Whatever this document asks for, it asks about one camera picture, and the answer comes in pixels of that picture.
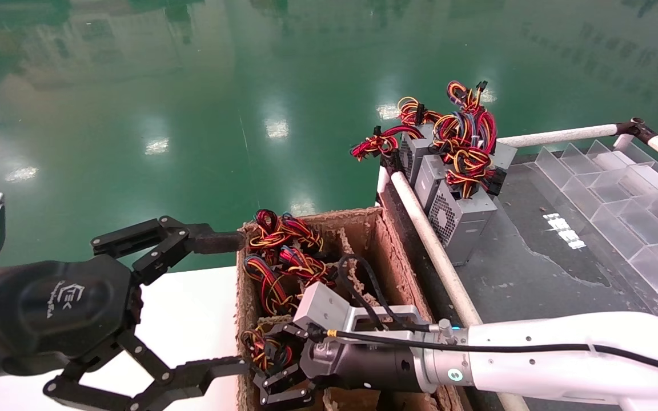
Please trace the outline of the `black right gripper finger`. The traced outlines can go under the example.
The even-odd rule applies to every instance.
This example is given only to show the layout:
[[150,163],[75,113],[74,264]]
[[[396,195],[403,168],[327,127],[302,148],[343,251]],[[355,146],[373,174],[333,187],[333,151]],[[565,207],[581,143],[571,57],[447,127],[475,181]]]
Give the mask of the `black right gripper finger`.
[[308,333],[295,324],[276,324],[275,364],[277,366],[297,364],[307,342],[311,342]]
[[300,365],[292,364],[274,373],[254,369],[253,384],[261,409],[309,409],[316,403],[316,389]]

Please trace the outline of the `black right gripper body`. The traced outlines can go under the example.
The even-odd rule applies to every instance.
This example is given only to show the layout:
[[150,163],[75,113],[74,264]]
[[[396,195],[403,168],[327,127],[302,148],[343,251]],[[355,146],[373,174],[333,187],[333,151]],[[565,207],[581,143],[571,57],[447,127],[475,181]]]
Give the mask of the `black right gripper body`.
[[318,388],[373,389],[407,393],[425,390],[415,336],[327,337],[306,343],[299,367]]

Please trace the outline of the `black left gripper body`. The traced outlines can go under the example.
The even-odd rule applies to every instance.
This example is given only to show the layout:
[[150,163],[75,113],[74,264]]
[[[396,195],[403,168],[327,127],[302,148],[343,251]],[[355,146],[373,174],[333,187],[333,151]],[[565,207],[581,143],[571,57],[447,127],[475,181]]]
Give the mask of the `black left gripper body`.
[[69,362],[94,371],[139,323],[141,289],[107,255],[0,268],[0,376],[36,376]]

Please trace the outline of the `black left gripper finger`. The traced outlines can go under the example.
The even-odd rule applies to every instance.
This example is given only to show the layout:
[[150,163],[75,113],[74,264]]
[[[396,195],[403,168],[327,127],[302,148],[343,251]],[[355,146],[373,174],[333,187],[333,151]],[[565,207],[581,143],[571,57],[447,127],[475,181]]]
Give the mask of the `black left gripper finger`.
[[[93,388],[80,383],[106,353],[125,351],[153,381],[135,396]],[[70,361],[62,374],[45,384],[43,394],[51,400],[81,410],[165,410],[175,401],[204,396],[214,380],[248,373],[249,364],[240,356],[190,361],[169,368],[132,330],[109,337],[85,357]]]
[[216,255],[243,249],[242,232],[216,232],[207,223],[183,224],[162,216],[97,236],[91,240],[94,255],[115,259],[148,249],[133,263],[136,283],[153,284],[160,276],[194,254]]

